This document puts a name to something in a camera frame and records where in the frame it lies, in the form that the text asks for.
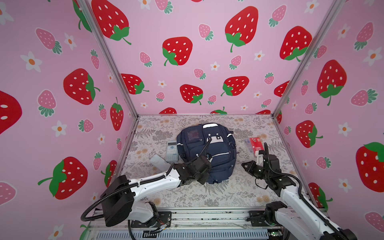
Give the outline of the light blue calculator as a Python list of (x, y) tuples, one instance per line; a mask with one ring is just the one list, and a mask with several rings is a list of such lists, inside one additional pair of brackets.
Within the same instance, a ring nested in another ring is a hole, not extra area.
[(166, 149), (166, 162), (177, 163), (179, 161), (179, 153), (177, 147), (177, 141), (168, 141)]

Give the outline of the navy blue student backpack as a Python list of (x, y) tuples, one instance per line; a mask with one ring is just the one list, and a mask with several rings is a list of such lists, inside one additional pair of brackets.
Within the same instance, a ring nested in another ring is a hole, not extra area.
[(179, 156), (185, 163), (195, 160), (208, 138), (212, 138), (206, 155), (212, 165), (207, 183), (218, 184), (226, 181), (232, 175), (237, 159), (233, 134), (228, 128), (216, 123), (185, 128), (177, 136)]

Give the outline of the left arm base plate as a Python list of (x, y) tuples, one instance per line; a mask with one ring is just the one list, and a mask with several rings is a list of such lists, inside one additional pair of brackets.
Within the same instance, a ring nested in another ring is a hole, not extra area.
[(172, 212), (159, 212), (158, 216), (152, 217), (145, 223), (140, 221), (132, 221), (132, 228), (160, 228), (169, 227), (171, 225)]

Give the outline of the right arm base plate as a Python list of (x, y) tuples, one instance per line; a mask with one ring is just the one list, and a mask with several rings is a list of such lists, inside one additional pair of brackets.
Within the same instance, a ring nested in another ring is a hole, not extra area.
[(249, 211), (250, 216), (246, 218), (252, 227), (281, 227), (280, 224), (274, 222), (265, 211)]

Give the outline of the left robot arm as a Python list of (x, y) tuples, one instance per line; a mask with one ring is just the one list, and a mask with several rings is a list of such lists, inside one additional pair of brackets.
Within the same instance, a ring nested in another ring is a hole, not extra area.
[(159, 213), (155, 204), (141, 203), (140, 200), (154, 193), (176, 189), (193, 182), (204, 185), (212, 168), (211, 162), (206, 157), (211, 141), (209, 138), (201, 153), (193, 161), (172, 164), (161, 174), (132, 180), (128, 180), (126, 176), (119, 176), (101, 198), (82, 213), (81, 221), (105, 219), (107, 227), (113, 227), (125, 220), (156, 222)]

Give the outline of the light blue pencil case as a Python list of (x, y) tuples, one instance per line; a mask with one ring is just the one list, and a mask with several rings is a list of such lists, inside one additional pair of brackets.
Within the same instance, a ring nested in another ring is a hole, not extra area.
[(171, 164), (167, 163), (163, 158), (156, 154), (150, 159), (150, 163), (161, 172), (168, 171), (171, 166)]

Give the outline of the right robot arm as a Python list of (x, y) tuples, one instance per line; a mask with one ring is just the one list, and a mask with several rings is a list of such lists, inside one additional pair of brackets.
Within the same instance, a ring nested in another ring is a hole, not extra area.
[(267, 204), (262, 214), (251, 214), (248, 222), (281, 225), (298, 240), (357, 239), (351, 230), (340, 228), (307, 200), (302, 193), (300, 179), (282, 172), (279, 159), (269, 154), (266, 143), (262, 153), (261, 165), (250, 161), (242, 163), (242, 167), (256, 180), (264, 180), (266, 188), (274, 191), (282, 201)]

